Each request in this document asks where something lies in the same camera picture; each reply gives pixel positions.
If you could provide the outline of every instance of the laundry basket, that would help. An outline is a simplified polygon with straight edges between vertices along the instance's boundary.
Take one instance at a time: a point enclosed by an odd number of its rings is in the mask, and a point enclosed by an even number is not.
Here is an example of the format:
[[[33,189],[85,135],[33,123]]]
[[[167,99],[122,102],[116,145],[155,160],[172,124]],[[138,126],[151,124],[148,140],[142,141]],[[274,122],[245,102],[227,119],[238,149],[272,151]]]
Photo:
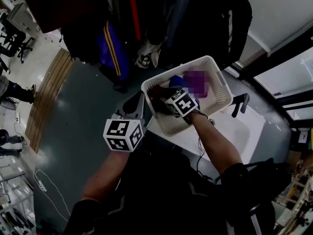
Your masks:
[[[148,96],[148,91],[155,85],[167,88],[172,76],[183,75],[191,67],[199,67],[199,71],[205,71],[210,76],[210,88],[208,95],[206,98],[199,99],[200,109],[204,113],[210,116],[232,103],[232,95],[225,78],[214,59],[210,56],[198,58],[144,81],[141,85],[141,90],[144,92],[149,108],[156,118],[162,132],[167,136],[173,136],[181,131],[184,131],[190,127],[190,125],[188,125],[181,117],[176,118],[171,115],[156,112]]]

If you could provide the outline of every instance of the office chair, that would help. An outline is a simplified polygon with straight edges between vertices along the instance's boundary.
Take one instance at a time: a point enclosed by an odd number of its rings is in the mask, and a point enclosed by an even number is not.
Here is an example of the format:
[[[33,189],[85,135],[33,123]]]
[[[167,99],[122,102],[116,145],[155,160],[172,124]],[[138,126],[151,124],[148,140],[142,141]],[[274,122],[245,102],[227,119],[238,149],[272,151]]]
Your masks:
[[[11,24],[7,20],[7,14],[5,13],[2,13],[0,15],[0,22],[3,25],[2,31],[6,34],[6,36],[1,34],[0,38],[5,38],[4,44],[9,43],[7,48],[0,46],[0,54],[6,55],[8,57],[13,57],[19,51],[18,57],[21,58],[21,63],[24,63],[24,51],[26,49],[29,49],[30,51],[33,50],[32,48],[27,47],[27,45],[31,40],[34,40],[34,38],[31,37],[27,42],[24,43],[26,34],[24,32],[21,32],[14,25]]]

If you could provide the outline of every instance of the chair leg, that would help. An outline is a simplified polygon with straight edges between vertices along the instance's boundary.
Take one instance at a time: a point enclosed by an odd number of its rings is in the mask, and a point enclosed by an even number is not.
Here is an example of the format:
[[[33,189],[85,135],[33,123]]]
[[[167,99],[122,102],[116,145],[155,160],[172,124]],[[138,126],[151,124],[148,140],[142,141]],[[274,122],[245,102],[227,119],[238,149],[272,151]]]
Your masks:
[[[21,49],[20,54],[21,54],[21,63],[24,63],[23,61],[24,49],[23,48]]]
[[[28,41],[26,43],[24,43],[25,46],[27,46],[31,40],[34,40],[34,38],[31,37],[30,39],[28,39]]]

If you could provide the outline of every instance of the black handle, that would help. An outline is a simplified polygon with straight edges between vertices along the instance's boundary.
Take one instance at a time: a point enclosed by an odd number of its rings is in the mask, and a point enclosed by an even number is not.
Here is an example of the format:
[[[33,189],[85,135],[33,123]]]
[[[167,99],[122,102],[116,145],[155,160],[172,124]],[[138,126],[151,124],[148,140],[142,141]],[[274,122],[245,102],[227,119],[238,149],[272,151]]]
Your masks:
[[[233,118],[235,118],[237,116],[241,103],[243,103],[243,105],[241,106],[240,111],[242,113],[245,113],[246,112],[246,106],[248,105],[249,100],[250,100],[250,97],[249,97],[248,93],[234,97],[233,102],[230,105],[236,104],[236,106],[235,106],[234,112],[231,114],[231,116]]]

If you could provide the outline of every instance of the white cable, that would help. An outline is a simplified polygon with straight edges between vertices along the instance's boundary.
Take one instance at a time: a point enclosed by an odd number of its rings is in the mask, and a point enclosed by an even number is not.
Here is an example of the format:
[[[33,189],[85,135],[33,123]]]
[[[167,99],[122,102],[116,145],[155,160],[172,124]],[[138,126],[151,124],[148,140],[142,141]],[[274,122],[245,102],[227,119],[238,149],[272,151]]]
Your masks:
[[[66,206],[66,209],[67,209],[68,214],[70,215],[70,212],[68,211],[68,208],[67,208],[67,205],[66,205],[66,203],[65,203],[65,200],[64,200],[63,195],[60,193],[59,189],[58,189],[57,186],[52,182],[52,180],[48,177],[48,175],[45,174],[42,170],[37,170],[37,171],[33,174],[33,178],[34,178],[35,182],[37,183],[37,185],[39,186],[39,188],[40,188],[40,185],[39,185],[39,183],[38,183],[39,178],[38,178],[38,176],[36,175],[38,171],[41,171],[41,172],[50,180],[50,182],[55,186],[55,188],[57,189],[57,191],[59,192],[59,194],[61,195],[61,197],[62,197],[62,199],[63,199],[63,202],[64,202],[64,204],[65,204],[65,206]],[[49,196],[48,196],[44,191],[43,191],[43,193],[44,193],[44,195],[50,200],[50,202],[53,204],[53,206],[54,206],[55,210],[58,212],[58,214],[59,214],[64,220],[66,220],[66,221],[68,222],[68,219],[66,219],[66,218],[59,212],[59,210],[58,210],[57,207],[55,206],[54,202],[49,198]]]
[[[58,212],[58,214],[59,214],[64,220],[66,220],[66,222],[68,222],[68,220],[67,220],[66,218],[64,218],[62,214],[60,214],[60,212],[58,211],[57,207],[55,206],[55,204],[53,203],[53,201],[48,197],[48,195],[45,194],[44,191],[43,191],[43,193],[44,193],[44,195],[50,200],[50,202],[53,204],[53,206],[54,206],[55,210]]]
[[[67,208],[68,214],[70,215],[70,212],[69,212],[68,207],[67,207],[67,205],[66,205],[66,203],[65,203],[64,197],[63,197],[63,195],[60,193],[60,191],[59,191],[59,189],[57,188],[57,186],[53,183],[53,181],[49,178],[49,176],[48,176],[47,174],[45,174],[42,170],[37,170],[37,171],[35,172],[36,177],[37,177],[37,172],[38,172],[38,171],[41,171],[41,172],[50,180],[50,182],[55,186],[55,188],[57,189],[58,193],[61,195],[61,197],[62,197],[62,199],[63,199],[63,203],[65,204],[65,207]]]

